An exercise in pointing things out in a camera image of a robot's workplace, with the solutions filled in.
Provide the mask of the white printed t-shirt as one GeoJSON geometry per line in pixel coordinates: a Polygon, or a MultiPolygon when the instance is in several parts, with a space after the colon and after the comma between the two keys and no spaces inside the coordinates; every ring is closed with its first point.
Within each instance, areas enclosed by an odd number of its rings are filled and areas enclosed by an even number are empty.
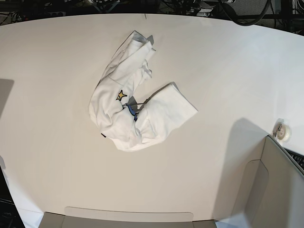
{"type": "Polygon", "coordinates": [[[174,83],[143,103],[135,101],[136,89],[152,77],[148,60],[154,52],[151,37],[132,32],[111,58],[88,105],[100,134],[124,152],[162,143],[197,113],[174,83]]]}

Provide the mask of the grey cardboard box bottom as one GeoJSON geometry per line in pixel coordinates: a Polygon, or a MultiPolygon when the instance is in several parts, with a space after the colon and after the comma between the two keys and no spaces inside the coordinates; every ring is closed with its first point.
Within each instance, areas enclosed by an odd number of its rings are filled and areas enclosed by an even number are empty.
{"type": "Polygon", "coordinates": [[[46,212],[40,228],[215,228],[214,220],[194,221],[190,212],[124,212],[66,207],[46,212]]]}

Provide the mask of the grey cardboard box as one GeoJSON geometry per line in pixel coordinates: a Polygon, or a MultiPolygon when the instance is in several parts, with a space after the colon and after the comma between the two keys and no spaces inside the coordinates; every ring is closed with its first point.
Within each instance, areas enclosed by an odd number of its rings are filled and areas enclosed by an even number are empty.
{"type": "Polygon", "coordinates": [[[304,226],[304,171],[267,136],[244,215],[250,228],[304,226]]]}
{"type": "Polygon", "coordinates": [[[194,221],[190,212],[124,212],[66,207],[46,212],[40,228],[215,228],[214,220],[194,221]]]}

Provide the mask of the clear tape roll dispenser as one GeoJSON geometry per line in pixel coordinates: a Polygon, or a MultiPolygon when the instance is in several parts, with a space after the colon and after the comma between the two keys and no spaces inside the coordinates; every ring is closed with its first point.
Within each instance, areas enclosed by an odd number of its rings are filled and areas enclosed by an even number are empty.
{"type": "Polygon", "coordinates": [[[288,142],[292,135],[292,131],[290,126],[284,121],[284,119],[279,118],[277,119],[273,132],[272,137],[275,138],[279,143],[288,142]]]}

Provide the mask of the grey cardboard box right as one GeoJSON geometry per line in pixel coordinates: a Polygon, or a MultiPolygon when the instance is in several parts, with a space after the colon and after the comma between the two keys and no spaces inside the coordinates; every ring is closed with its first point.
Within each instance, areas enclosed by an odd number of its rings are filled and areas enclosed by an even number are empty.
{"type": "Polygon", "coordinates": [[[267,136],[244,215],[250,228],[304,226],[304,171],[267,136]]]}

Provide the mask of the black keyboard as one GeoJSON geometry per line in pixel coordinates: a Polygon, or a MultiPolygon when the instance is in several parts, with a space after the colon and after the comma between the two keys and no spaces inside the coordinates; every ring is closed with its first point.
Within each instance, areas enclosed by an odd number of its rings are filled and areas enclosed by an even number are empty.
{"type": "Polygon", "coordinates": [[[301,170],[304,170],[304,156],[290,149],[284,148],[290,160],[296,163],[301,170]]]}

